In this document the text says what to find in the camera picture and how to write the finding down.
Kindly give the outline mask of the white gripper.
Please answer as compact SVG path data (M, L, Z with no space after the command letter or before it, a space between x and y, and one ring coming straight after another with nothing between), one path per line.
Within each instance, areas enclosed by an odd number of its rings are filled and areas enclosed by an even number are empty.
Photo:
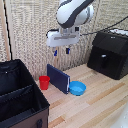
M71 45L79 41L80 33L78 27L72 27L67 29L51 29L47 32L47 42L49 47L53 48L54 56L57 56L58 46ZM66 47L66 54L70 53L70 46Z

